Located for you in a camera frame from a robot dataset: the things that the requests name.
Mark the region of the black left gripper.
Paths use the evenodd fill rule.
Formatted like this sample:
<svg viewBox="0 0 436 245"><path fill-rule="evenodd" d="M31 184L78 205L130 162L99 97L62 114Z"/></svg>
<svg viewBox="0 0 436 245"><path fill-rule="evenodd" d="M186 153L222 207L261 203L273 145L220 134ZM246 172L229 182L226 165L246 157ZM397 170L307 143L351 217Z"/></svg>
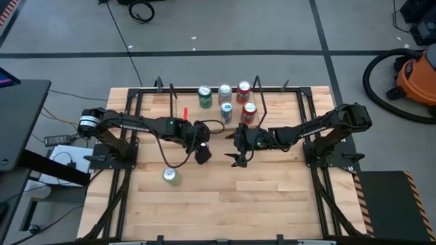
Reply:
<svg viewBox="0 0 436 245"><path fill-rule="evenodd" d="M211 130L206 126L205 122L197 120L194 124L186 126L185 143L188 146L199 146L201 143L209 141L210 135ZM206 163L212 157L208 146L204 147L204 162L202 155L202 150L197 149L195 160L199 165Z"/></svg>

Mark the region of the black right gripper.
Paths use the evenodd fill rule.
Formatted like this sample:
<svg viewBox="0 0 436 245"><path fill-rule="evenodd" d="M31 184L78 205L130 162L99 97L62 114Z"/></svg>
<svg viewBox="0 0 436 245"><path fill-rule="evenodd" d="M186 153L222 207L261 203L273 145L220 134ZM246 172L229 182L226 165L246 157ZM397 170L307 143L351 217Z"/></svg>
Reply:
<svg viewBox="0 0 436 245"><path fill-rule="evenodd" d="M232 167L246 167L247 159L245 153L248 150L253 150L255 147L256 137L261 134L261 130L258 127L249 128L243 122L238 124L235 132L225 136L226 139L234 139L234 146L237 151L241 154L236 153L225 153L225 156L234 159L234 163L231 164Z"/></svg>

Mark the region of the orange Fanta soda can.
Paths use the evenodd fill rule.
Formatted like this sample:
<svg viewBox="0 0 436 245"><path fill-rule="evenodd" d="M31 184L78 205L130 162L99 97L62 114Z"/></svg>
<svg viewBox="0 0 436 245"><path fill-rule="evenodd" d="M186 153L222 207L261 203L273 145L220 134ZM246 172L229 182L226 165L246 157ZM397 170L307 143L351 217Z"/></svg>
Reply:
<svg viewBox="0 0 436 245"><path fill-rule="evenodd" d="M242 107L241 122L250 125L254 121L256 113L257 106L254 102L245 103Z"/></svg>
<svg viewBox="0 0 436 245"><path fill-rule="evenodd" d="M239 104L244 104L248 102L250 92L251 92L251 84L248 81L243 80L239 82L236 91L236 101Z"/></svg>

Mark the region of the slim blue energy drink can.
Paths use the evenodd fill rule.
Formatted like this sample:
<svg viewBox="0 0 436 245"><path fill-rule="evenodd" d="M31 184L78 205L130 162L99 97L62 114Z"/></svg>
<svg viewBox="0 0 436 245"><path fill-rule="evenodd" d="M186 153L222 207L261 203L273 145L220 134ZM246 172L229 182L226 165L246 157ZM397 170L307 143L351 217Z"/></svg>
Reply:
<svg viewBox="0 0 436 245"><path fill-rule="evenodd" d="M221 119L223 124L228 125L232 121L232 104L230 102L223 102L221 104Z"/></svg>

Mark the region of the pink white grapefruit can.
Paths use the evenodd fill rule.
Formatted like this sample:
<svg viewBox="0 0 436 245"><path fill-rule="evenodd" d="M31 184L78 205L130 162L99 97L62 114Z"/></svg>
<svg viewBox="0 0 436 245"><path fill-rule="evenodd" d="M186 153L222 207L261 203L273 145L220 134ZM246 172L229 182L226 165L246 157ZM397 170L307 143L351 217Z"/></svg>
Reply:
<svg viewBox="0 0 436 245"><path fill-rule="evenodd" d="M232 87L229 84L221 84L218 88L218 102L219 105L232 100Z"/></svg>

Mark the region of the green Sprite soda can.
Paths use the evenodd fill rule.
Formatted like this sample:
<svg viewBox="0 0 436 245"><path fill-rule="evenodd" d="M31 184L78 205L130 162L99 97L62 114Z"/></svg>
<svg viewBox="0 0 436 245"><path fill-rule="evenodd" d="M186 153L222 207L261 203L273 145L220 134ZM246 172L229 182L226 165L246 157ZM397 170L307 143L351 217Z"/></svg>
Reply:
<svg viewBox="0 0 436 245"><path fill-rule="evenodd" d="M208 86L200 86L198 88L198 99L202 108L210 108L213 104L212 90Z"/></svg>

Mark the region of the light green beverage can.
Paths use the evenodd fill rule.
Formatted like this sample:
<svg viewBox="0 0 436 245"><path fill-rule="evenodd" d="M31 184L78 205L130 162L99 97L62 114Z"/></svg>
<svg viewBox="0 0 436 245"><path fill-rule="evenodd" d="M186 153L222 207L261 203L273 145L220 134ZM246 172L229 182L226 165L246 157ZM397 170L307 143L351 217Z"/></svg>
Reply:
<svg viewBox="0 0 436 245"><path fill-rule="evenodd" d="M165 168L163 170L162 178L171 186L179 186L181 184L181 175L174 168Z"/></svg>

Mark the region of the white flat box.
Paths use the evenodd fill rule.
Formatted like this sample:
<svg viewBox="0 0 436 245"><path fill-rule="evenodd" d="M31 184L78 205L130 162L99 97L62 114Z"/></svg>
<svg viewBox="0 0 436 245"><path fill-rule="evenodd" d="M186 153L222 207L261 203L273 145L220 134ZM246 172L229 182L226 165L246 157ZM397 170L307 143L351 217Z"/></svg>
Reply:
<svg viewBox="0 0 436 245"><path fill-rule="evenodd" d="M92 155L92 153L93 151L90 148L58 145L53 149L49 159L62 165L74 163L74 169L88 174L90 162L86 160L84 156ZM41 174L38 180L44 184L60 184L62 186L79 187L79 184L74 184L72 182L61 180L46 174Z"/></svg>

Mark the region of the black power adapter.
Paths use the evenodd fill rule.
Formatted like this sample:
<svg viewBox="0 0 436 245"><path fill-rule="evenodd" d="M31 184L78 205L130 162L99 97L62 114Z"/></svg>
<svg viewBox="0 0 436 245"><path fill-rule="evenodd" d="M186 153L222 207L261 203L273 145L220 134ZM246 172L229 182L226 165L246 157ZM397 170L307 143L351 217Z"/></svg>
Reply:
<svg viewBox="0 0 436 245"><path fill-rule="evenodd" d="M72 142L72 137L70 135L54 135L44 138L44 144L46 147L58 146L58 145L69 145Z"/></svg>

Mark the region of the black hazard striped mat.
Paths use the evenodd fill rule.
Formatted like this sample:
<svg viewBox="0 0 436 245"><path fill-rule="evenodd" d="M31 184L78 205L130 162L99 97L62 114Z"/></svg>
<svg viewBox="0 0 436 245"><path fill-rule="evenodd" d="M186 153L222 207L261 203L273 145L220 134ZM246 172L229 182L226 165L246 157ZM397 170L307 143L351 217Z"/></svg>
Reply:
<svg viewBox="0 0 436 245"><path fill-rule="evenodd" d="M436 245L436 235L408 171L360 171L354 174L354 185L370 236Z"/></svg>

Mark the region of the black desk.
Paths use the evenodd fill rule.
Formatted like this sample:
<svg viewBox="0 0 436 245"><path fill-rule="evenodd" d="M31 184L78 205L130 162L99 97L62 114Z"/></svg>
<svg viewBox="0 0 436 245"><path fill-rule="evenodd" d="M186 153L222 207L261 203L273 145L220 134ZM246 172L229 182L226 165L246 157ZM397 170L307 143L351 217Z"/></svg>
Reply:
<svg viewBox="0 0 436 245"><path fill-rule="evenodd" d="M51 85L49 80L22 80L0 88L0 245L10 228L31 171L85 186L84 173L26 149Z"/></svg>

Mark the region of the laptop screen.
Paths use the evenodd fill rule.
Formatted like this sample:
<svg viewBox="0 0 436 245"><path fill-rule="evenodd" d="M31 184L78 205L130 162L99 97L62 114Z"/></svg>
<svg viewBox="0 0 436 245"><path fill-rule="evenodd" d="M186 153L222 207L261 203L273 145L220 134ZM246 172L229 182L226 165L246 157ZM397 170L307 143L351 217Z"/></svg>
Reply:
<svg viewBox="0 0 436 245"><path fill-rule="evenodd" d="M0 67L0 88L16 86L21 84L21 81L12 74Z"/></svg>

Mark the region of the black equipment cases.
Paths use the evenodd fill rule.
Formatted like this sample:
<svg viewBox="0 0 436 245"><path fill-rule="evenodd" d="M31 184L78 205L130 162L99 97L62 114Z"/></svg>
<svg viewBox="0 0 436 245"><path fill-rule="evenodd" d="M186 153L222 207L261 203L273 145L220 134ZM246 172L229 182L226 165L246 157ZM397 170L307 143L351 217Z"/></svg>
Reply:
<svg viewBox="0 0 436 245"><path fill-rule="evenodd" d="M406 0L400 13L418 46L436 43L436 0Z"/></svg>

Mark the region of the black metal shelf frame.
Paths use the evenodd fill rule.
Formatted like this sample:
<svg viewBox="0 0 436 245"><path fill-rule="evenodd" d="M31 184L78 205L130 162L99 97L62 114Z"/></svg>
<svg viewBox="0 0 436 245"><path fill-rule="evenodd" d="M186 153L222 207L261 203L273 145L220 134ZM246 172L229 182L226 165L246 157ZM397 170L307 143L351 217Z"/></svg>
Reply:
<svg viewBox="0 0 436 245"><path fill-rule="evenodd" d="M266 107L266 102L265 102L265 98L264 98L264 91L263 91L263 88L262 88L262 83L261 83L259 75L257 75L255 77L252 91L257 91L260 94L260 99L261 99L261 102L262 102L263 114L260 116L260 121L259 121L259 124L258 124L258 127L260 128L262 126L263 122L264 122L264 119L266 118L268 110L267 110L267 107Z"/></svg>
<svg viewBox="0 0 436 245"><path fill-rule="evenodd" d="M176 91L174 89L173 83L170 83L169 92L170 92L170 116L175 117L176 116L176 101L177 101L178 97L177 97Z"/></svg>

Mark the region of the black aluminium table frame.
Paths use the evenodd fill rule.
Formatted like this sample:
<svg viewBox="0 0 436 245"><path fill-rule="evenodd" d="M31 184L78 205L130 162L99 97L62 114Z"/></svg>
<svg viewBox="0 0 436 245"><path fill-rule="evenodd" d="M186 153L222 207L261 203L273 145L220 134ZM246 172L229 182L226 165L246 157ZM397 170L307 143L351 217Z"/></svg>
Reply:
<svg viewBox="0 0 436 245"><path fill-rule="evenodd" d="M124 214L124 240L271 240L322 236L321 220L329 231L333 219L325 203L317 203L311 169L303 152L303 141L289 151L249 151L246 167L232 167L235 153L232 134L240 120L234 111L232 124L221 127L219 108L199 106L194 87L176 90L176 116L188 107L190 121L205 120L213 130L209 141L212 157L199 165L185 150L171 142L158 142L151 134L139 133L138 164L131 173L127 199L114 210L110 234L116 234ZM170 115L168 88L158 92L146 88L132 111L150 118ZM165 168L181 175L181 184L171 186L162 178Z"/></svg>

